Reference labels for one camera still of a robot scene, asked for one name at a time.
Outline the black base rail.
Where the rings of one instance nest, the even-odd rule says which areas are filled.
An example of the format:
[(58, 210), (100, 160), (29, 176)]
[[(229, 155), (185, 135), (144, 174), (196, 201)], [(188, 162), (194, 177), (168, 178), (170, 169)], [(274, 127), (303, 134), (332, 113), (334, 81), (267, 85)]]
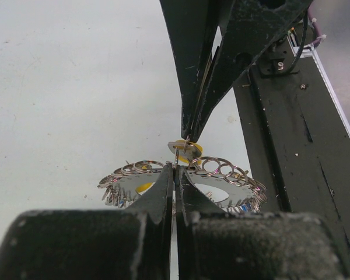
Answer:
[(283, 44), (234, 84), (251, 171), (263, 211), (321, 216), (350, 269), (350, 139), (311, 57), (279, 74), (292, 57)]

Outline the round metal keyring organiser disc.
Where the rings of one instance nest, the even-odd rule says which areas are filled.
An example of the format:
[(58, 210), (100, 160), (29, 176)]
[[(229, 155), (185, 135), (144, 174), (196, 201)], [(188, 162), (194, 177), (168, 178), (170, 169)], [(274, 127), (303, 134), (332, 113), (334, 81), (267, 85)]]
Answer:
[[(126, 208), (153, 188), (164, 170), (165, 164), (154, 160), (129, 163), (102, 178), (97, 187), (107, 205)], [(186, 166), (171, 163), (169, 171), (176, 188), (194, 187), (226, 212), (257, 213), (267, 202), (265, 185), (226, 159), (201, 156)]]

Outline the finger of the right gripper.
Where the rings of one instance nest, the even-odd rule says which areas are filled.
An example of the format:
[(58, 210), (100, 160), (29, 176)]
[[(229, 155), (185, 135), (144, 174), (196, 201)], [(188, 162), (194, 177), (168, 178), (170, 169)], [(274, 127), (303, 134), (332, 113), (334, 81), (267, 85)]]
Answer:
[(233, 1), (222, 41), (196, 106), (191, 140), (200, 138), (233, 83), (308, 8), (310, 1)]
[(215, 81), (221, 48), (212, 53), (216, 31), (227, 26), (234, 1), (161, 1), (181, 94), (181, 137), (199, 139), (215, 106), (232, 87), (207, 93)]

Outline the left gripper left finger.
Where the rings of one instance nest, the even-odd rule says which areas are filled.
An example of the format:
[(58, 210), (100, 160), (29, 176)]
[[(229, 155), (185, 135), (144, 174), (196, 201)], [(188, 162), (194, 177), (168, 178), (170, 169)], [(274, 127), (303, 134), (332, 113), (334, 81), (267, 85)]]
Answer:
[(124, 210), (26, 211), (0, 246), (0, 279), (169, 279), (173, 168)]

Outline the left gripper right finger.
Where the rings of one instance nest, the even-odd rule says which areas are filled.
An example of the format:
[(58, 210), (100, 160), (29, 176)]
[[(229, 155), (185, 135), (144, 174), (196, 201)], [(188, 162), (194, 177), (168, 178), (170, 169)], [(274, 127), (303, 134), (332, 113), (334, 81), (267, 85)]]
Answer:
[(310, 213), (232, 214), (176, 188), (180, 279), (350, 279), (324, 221)]

